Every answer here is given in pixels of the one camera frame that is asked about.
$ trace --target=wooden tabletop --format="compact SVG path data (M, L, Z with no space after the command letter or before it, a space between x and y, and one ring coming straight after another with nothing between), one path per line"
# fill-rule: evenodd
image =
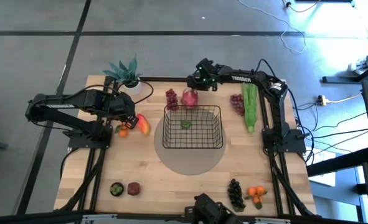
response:
M103 84L105 76L90 75L87 86ZM210 171L200 175L181 175L168 169L160 161L154 149L154 128L163 118L166 105L165 92L173 88L180 95L186 87L184 82L150 82L154 87L153 95L136 105L136 113L143 114L151 125L151 134L144 136L138 128L129 132L127 138L113 135L110 148L106 150L96 212L108 213L184 213L184 207L194 205L194 196L206 193L216 202L222 202L232 209L227 186L232 178L237 179L243 191L249 186L262 185L268 193L264 196L263 208L257 210L251 201L246 201L244 212L238 215L276 216L275 197L271 180L270 163L263 153L262 135L263 118L260 102L257 102L257 122L255 133L247 133L244 118L236 114L230 105L229 96L242 92L241 84L226 83L219 85L216 92L198 91L199 105L219 105L222 113L222 126L226 134L227 145L220 162ZM134 101L146 96L150 87L143 85L140 95L132 96ZM272 126L270 107L267 104L269 122ZM285 99L286 122L296 128L290 97ZM87 121L95 120L82 111L78 117ZM65 169L60 181L55 208L65 205L83 181L89 149L79 149L65 162ZM300 200L309 210L315 212L314 200L306 171L306 165L299 155L286 153L290 184ZM126 192L120 197L113 197L109 188L112 183L121 182L127 186L130 182L141 184L141 193L130 196ZM93 184L88 188L85 208L89 208ZM284 188L280 187L283 209L288 213Z

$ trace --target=white pot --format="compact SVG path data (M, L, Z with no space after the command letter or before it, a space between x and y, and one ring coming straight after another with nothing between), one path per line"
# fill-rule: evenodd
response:
M138 82L138 84L134 86L133 88L123 85L123 88L125 89L124 92L127 93L129 96L138 95L142 91L142 83Z

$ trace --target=concrete floor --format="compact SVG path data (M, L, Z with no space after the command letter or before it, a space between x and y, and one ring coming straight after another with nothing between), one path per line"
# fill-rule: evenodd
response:
M357 9L346 3L323 3L297 14L285 11L278 0L247 2L311 34L313 37L306 39L308 46L304 53L292 54L284 48L279 36L81 37L64 93L81 89L87 75L101 74L108 68L108 61L128 61L134 54L137 54L139 72L145 76L174 77L192 73L196 63L204 57L243 69L254 68L260 58L265 58L276 74L289 83L299 105L313 101L318 95L340 100L359 93L361 86L358 85L323 85L320 82L325 75L345 75L343 71L348 62L368 54L368 30L357 19ZM85 0L0 1L0 30L75 30L84 4ZM295 6L306 8L310 4ZM97 31L285 29L284 23L251 11L235 0L93 0L84 25L84 30ZM303 47L301 37L285 38L291 47L298 50ZM0 141L9 144L7 150L0 151L0 215L14 213L41 131L24 117L27 100L37 93L55 93L72 39L0 37ZM319 109L319 126L336 124L364 111L362 98L329 105ZM314 125L311 111L302 111L300 116L305 126ZM339 129L322 129L315 135L363 127L367 127L365 117ZM334 143L348 137L324 139L324 142ZM51 132L28 213L52 210L67 142L61 131ZM368 136L341 147L356 150L366 146ZM325 146L316 144L316 147L323 149ZM332 211L329 209L331 203L323 200L316 200L318 213L333 218L334 215L327 212Z

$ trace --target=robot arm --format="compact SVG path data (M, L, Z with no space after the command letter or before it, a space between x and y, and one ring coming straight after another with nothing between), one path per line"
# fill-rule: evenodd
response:
M111 129L104 126L102 120L84 121L58 110L75 108L102 118L125 122L130 129L138 122L134 102L126 93L112 94L100 90L81 90L73 95L62 96L38 94L29 101L26 118L35 124L53 121L73 128L64 131L70 138L69 147L107 146Z
M268 100L271 106L273 128L267 129L263 133L264 145L270 151L274 151L276 146L285 145L284 138L291 131L288 123L285 121L284 100L288 92L288 86L279 78L267 75L265 72L254 72L245 70L234 70L226 65L213 65L213 61L204 58L196 65L199 73L194 73L187 77L187 85L196 90L217 91L218 83L225 82L243 82L253 83L262 91L263 96ZM301 132L292 130L292 133L300 136Z

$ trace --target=wire basket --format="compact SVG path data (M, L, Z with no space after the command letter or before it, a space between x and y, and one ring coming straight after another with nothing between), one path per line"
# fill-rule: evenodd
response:
M163 146L167 149L219 149L223 146L221 108L164 108Z

